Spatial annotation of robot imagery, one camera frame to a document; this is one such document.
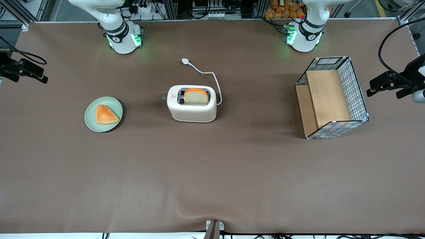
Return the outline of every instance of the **wooden panel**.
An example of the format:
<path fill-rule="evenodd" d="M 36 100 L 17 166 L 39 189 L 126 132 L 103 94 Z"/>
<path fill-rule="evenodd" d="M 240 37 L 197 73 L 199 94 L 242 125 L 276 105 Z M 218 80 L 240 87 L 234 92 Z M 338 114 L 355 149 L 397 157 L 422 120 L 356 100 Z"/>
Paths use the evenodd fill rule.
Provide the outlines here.
<path fill-rule="evenodd" d="M 312 98 L 308 85 L 296 85 L 298 105 L 300 107 L 301 121 L 303 122 L 304 135 L 307 137 L 317 130 L 316 117 L 313 111 Z"/>
<path fill-rule="evenodd" d="M 334 120 L 351 120 L 338 71 L 307 71 L 306 75 L 317 127 Z"/>

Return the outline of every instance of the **plate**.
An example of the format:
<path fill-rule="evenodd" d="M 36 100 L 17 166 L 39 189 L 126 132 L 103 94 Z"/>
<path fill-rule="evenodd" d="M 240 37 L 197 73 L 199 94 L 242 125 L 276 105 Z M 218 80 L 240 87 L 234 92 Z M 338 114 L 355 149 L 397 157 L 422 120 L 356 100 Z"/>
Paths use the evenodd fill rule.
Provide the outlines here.
<path fill-rule="evenodd" d="M 110 124 L 110 125 L 100 125 L 96 122 L 96 108 L 98 105 L 106 105 L 110 108 L 110 110 L 118 117 L 118 123 L 116 124 Z M 101 97 L 96 100 L 94 100 L 87 109 L 85 110 L 84 114 L 84 121 L 87 127 L 94 132 L 106 132 L 109 131 L 115 126 L 119 124 L 122 118 L 122 105 L 121 103 L 113 98 L 113 97 Z"/>

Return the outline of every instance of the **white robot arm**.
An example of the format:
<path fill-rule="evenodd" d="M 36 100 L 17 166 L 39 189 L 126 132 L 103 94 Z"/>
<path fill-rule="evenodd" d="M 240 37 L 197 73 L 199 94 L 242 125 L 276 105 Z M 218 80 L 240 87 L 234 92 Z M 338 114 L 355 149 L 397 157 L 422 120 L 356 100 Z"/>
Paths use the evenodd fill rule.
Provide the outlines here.
<path fill-rule="evenodd" d="M 319 43 L 323 26 L 329 19 L 328 5 L 348 3 L 352 0 L 303 0 L 307 7 L 306 15 L 301 21 L 290 23 L 293 31 L 287 38 L 288 45 L 300 52 L 308 52 Z"/>
<path fill-rule="evenodd" d="M 120 54 L 128 54 L 142 45 L 139 25 L 124 21 L 116 9 L 125 0 L 69 0 L 69 2 L 92 15 L 106 32 L 109 45 Z"/>

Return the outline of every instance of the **white toaster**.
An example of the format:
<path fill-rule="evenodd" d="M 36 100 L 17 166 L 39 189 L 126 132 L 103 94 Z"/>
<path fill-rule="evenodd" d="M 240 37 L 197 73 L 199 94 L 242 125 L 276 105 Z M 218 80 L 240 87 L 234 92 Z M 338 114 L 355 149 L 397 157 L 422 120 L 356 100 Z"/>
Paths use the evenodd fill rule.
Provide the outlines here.
<path fill-rule="evenodd" d="M 208 104 L 184 104 L 184 91 L 189 88 L 198 88 L 208 93 Z M 217 115 L 217 97 L 213 88 L 204 85 L 175 85 L 167 95 L 167 105 L 175 120 L 185 122 L 211 122 Z"/>

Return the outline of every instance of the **brown tablecloth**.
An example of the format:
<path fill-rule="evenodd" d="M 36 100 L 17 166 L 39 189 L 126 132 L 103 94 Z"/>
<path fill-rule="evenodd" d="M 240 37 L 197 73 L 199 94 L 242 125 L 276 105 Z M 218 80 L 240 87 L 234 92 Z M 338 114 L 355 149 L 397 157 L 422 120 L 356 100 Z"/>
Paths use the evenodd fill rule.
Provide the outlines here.
<path fill-rule="evenodd" d="M 314 57 L 348 55 L 366 93 L 396 26 L 331 20 L 303 54 L 260 20 L 151 23 L 143 49 L 119 55 L 95 24 L 31 24 L 17 47 L 48 60 L 49 82 L 0 86 L 0 232 L 194 231 L 219 219 L 234 233 L 424 233 L 424 105 L 382 92 L 365 99 L 370 122 L 306 140 L 294 89 Z M 407 29 L 383 56 L 398 71 L 417 57 Z M 161 99 L 173 85 L 216 87 L 183 57 L 220 81 L 212 123 L 177 122 Z M 83 116 L 103 96 L 127 113 L 95 133 Z"/>

